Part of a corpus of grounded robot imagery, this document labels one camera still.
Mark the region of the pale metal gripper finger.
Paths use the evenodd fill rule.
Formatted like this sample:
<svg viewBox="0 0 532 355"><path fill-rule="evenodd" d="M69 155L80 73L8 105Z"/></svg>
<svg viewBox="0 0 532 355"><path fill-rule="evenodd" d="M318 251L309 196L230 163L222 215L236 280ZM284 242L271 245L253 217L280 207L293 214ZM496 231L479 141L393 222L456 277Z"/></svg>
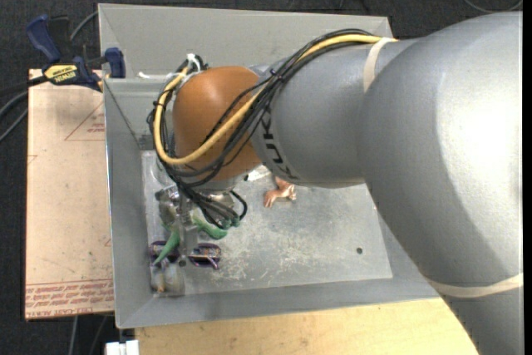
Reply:
<svg viewBox="0 0 532 355"><path fill-rule="evenodd" d="M198 227L195 224L185 226L185 257L188 258L198 245Z"/></svg>
<svg viewBox="0 0 532 355"><path fill-rule="evenodd" d="M178 248L179 257L178 257L177 263L179 266L186 266L187 265L187 256L186 256L187 244L186 244L185 226L182 223L179 223L178 230L179 230L180 242L179 242L179 248Z"/></svg>

